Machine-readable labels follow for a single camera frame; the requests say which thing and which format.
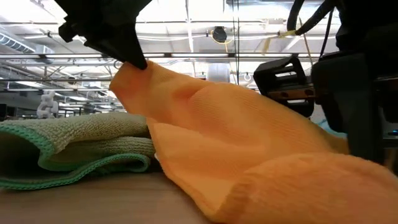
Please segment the ceiling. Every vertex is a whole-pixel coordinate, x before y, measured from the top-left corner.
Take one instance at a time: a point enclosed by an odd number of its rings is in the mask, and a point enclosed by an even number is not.
[[[136,31],[144,53],[191,52],[191,53],[233,53],[239,43],[239,53],[263,53],[267,37],[286,31],[286,20],[293,1],[280,0],[239,0],[239,10],[234,0],[152,0],[138,15]],[[321,1],[305,1],[300,18],[305,22],[321,4]],[[83,45],[84,38],[75,37],[66,43],[58,35],[58,27],[65,22],[65,12],[54,0],[0,0],[0,28],[15,35],[16,38],[32,45],[44,45],[55,54],[97,54]],[[320,52],[325,35],[327,18],[307,33],[308,48],[312,55]],[[223,26],[228,35],[229,44],[216,43],[211,31]],[[239,27],[239,38],[236,32]],[[340,27],[338,14],[331,23],[330,38],[325,52],[338,49],[335,46],[335,34]],[[303,53],[307,54],[304,37],[273,39],[267,53]],[[0,45],[0,54],[20,54]],[[16,67],[23,67],[36,75],[53,79],[108,78],[111,79],[119,68],[114,60],[103,58],[75,59],[77,57],[56,58],[52,63],[40,63],[35,60],[13,58],[3,60]],[[202,77],[208,71],[208,64],[216,62],[211,58],[151,58],[162,66],[193,77]],[[239,71],[250,73],[262,62],[270,59],[247,58],[239,63]],[[231,74],[236,74],[234,58],[224,60],[230,64]],[[302,62],[308,69],[308,58]],[[107,88],[109,82],[101,82],[101,88]]]

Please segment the white robot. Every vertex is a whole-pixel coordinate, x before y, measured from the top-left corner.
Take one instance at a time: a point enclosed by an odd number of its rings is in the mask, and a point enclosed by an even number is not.
[[[54,101],[55,91],[44,91],[42,101],[37,108],[37,118],[54,118],[53,114],[58,113],[58,103]]]

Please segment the folded towel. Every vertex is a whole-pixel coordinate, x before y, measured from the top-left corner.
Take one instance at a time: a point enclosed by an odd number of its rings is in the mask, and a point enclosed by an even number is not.
[[[398,223],[393,174],[255,91],[152,62],[125,63],[111,89],[148,117],[167,177],[214,222]]]
[[[106,113],[0,123],[0,187],[70,184],[96,170],[143,172],[154,156],[145,118]]]

